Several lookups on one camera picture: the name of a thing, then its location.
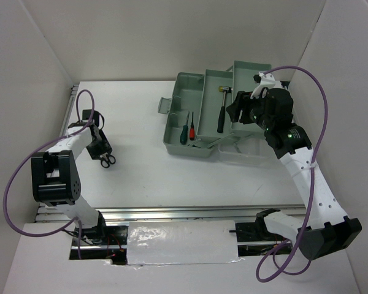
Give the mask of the green cantilever toolbox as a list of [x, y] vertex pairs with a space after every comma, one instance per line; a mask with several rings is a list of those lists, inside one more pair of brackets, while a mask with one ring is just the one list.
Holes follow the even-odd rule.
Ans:
[[[217, 132], [218, 117], [223, 100], [219, 86], [228, 86], [232, 92], [226, 97], [226, 107], [231, 105], [238, 91], [252, 91], [256, 88], [253, 76], [271, 69], [270, 64], [235, 61], [231, 70], [207, 69], [203, 74], [180, 72], [177, 75], [172, 96], [162, 98], [158, 111], [167, 115], [163, 143], [170, 155], [207, 158], [218, 145], [232, 145], [242, 138], [264, 137], [263, 130], [256, 124], [243, 125], [231, 122], [225, 115], [223, 133]], [[194, 112], [195, 140], [201, 139], [193, 147], [188, 146], [191, 114]], [[188, 140], [180, 144], [183, 125], [188, 120]]]

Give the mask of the large green handled screwdriver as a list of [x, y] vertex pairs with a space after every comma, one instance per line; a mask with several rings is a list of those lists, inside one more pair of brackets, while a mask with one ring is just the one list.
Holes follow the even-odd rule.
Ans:
[[183, 129], [182, 129], [182, 132], [180, 134], [180, 144], [181, 145], [186, 145], [187, 140], [188, 140], [188, 120], [189, 120], [189, 115], [190, 115], [190, 113], [188, 113], [187, 116], [186, 116], [186, 121], [185, 121], [185, 124], [183, 125]]

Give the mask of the black handled scissors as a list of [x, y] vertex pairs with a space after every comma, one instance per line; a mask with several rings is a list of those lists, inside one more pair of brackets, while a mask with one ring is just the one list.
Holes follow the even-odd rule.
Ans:
[[116, 158], [111, 154], [104, 154], [100, 158], [100, 164], [103, 168], [109, 168], [116, 163]]

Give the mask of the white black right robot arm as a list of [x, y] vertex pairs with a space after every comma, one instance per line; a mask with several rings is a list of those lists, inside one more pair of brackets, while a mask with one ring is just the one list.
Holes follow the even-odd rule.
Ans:
[[317, 162], [305, 130], [293, 123], [293, 98], [282, 88], [239, 91], [227, 107], [232, 122], [256, 124], [264, 131], [267, 144], [291, 175], [306, 207], [303, 221], [279, 209], [256, 215], [255, 233], [260, 239], [274, 234], [298, 246], [307, 260], [347, 248], [362, 230], [357, 218], [350, 218], [339, 205]]

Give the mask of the red handled screwdriver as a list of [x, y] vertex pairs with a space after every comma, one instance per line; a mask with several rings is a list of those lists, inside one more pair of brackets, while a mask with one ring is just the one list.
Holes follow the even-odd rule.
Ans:
[[189, 131], [189, 139], [191, 141], [195, 140], [195, 129], [194, 129], [194, 112], [191, 114], [191, 125], [190, 125], [190, 131]]

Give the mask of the small hammer black handle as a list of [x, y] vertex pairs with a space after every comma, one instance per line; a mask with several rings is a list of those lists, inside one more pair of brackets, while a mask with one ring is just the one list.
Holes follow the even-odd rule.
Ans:
[[224, 129], [224, 120], [225, 120], [225, 112], [226, 112], [226, 97], [229, 93], [232, 92], [232, 88], [228, 86], [219, 86], [218, 87], [219, 92], [223, 93], [223, 100], [220, 108], [220, 114], [218, 117], [218, 126], [217, 126], [217, 132], [219, 134], [223, 133]]

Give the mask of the white foil cover sheet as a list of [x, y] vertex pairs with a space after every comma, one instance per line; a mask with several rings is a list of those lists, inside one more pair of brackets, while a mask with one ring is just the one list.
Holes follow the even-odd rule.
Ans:
[[232, 220], [131, 222], [130, 265], [224, 264], [239, 261]]

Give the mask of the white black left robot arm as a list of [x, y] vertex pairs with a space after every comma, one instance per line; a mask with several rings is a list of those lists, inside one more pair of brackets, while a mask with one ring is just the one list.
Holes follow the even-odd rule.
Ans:
[[64, 139], [45, 152], [31, 157], [32, 187], [35, 201], [54, 207], [69, 219], [82, 223], [82, 237], [102, 244], [109, 237], [102, 213], [82, 197], [82, 184], [76, 159], [86, 149], [93, 160], [104, 168], [116, 163], [112, 147], [100, 124], [104, 117], [98, 111], [82, 111], [82, 119], [69, 125]]

